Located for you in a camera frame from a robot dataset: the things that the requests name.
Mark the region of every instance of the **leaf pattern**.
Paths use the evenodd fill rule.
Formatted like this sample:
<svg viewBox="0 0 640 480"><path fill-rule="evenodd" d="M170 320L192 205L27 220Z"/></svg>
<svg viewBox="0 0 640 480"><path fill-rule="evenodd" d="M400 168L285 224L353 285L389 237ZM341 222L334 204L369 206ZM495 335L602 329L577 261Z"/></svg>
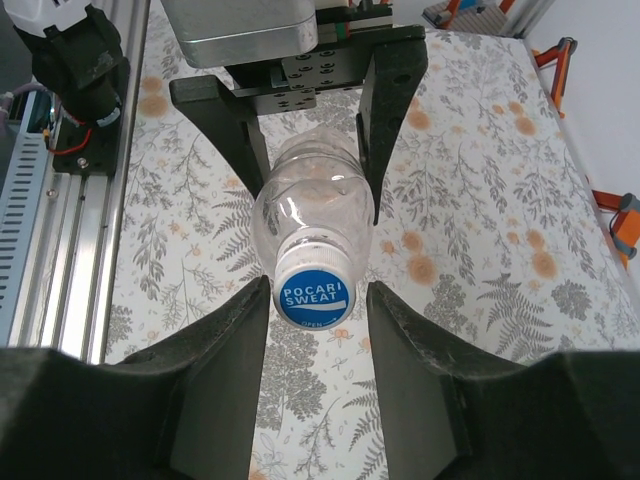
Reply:
<svg viewBox="0 0 640 480"><path fill-rule="evenodd" d="M252 479L388 480L368 282L385 282L432 321L509 359L640 347L636 298L525 45L450 31L427 32L427 43L429 70L389 163L351 317L332 332L309 333L272 308ZM232 87L223 69L187 65L152 0L109 362L196 321L262 274L249 230L253 198L169 100L169 81L205 73ZM316 109L260 118L270 159L285 139L318 124L357 142L359 95L322 92ZM407 232L419 241L405 243ZM420 283L409 271L416 258L429 270ZM540 270L540 258L553 268Z"/></svg>

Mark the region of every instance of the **plastic bottle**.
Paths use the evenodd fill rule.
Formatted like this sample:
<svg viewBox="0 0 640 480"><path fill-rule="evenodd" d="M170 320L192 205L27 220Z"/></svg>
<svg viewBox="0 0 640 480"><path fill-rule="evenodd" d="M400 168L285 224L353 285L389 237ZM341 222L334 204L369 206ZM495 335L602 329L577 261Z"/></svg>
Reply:
<svg viewBox="0 0 640 480"><path fill-rule="evenodd" d="M282 318L307 330L346 319L367 268L373 197L353 142L318 127L287 140L251 231Z"/></svg>

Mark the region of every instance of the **table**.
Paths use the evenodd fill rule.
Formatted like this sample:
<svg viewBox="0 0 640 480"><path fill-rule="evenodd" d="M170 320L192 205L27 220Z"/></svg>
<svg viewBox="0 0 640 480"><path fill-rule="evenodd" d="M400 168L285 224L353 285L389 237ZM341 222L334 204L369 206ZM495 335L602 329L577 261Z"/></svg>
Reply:
<svg viewBox="0 0 640 480"><path fill-rule="evenodd" d="M430 65L385 181L366 282L465 340L532 362L558 349L640 346L627 278L597 223L522 42L433 31ZM194 74L152 3L107 360L165 338L260 275L252 199L170 104ZM318 124L355 141L359 93L261 118L271 158ZM364 296L308 333L272 312L251 479L387 478Z"/></svg>

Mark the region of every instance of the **red wire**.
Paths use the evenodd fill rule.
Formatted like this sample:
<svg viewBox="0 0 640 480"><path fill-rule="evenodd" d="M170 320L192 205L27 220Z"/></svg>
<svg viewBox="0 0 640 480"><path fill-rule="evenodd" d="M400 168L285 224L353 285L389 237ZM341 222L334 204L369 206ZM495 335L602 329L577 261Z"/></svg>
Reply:
<svg viewBox="0 0 640 480"><path fill-rule="evenodd" d="M84 137L84 141L78 146L69 148L67 150L51 150L51 149L49 149L49 151L51 153L53 153L54 155L71 155L72 153L81 152L89 144L89 140L91 140L91 134L92 133L93 133L93 129L92 128L87 130L87 135Z"/></svg>

